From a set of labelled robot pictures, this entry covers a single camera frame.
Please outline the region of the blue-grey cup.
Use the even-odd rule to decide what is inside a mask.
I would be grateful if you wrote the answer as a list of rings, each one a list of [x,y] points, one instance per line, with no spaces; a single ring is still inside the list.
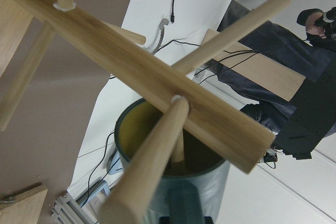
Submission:
[[[130,104],[119,116],[114,139],[123,168],[145,140],[162,113],[144,99]],[[152,197],[143,223],[215,223],[223,199],[229,162],[183,132],[186,171],[173,173],[170,164]]]

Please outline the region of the wooden cup storage rack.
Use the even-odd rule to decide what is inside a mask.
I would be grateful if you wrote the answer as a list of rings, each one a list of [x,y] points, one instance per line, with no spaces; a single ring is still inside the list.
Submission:
[[[44,24],[1,103],[1,130],[6,129],[54,33],[163,112],[102,207],[102,223],[141,222],[182,129],[245,173],[273,142],[265,128],[189,80],[193,66],[168,66],[79,8],[62,12],[53,7],[54,0],[14,1]]]

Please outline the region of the wooden board on desk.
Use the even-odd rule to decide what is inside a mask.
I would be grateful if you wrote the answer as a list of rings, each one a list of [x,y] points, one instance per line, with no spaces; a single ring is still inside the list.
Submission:
[[[201,42],[200,49],[207,57],[223,61],[223,65],[267,89],[276,96],[290,101],[303,85],[306,77],[262,53],[247,52],[249,47],[241,44],[238,38],[230,39],[226,46],[218,41],[219,32],[209,29]]]

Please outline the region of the person in dark clothes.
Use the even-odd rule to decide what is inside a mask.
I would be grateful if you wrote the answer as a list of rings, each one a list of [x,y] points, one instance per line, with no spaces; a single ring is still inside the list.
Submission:
[[[295,159],[335,133],[335,17],[318,8],[300,12],[302,40],[266,21],[243,37],[237,60],[213,61],[220,82],[251,99],[242,112],[276,133],[272,147]]]

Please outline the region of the bamboo cutting board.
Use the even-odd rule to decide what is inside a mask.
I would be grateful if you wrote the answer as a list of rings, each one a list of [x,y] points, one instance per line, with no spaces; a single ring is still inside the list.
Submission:
[[[45,185],[39,185],[1,199],[1,223],[37,223],[47,191]]]

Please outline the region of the aluminium frame post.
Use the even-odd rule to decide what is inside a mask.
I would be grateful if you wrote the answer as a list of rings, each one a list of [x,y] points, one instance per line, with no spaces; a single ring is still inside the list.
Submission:
[[[55,223],[100,223],[93,221],[69,193],[64,193],[55,199],[50,216]]]

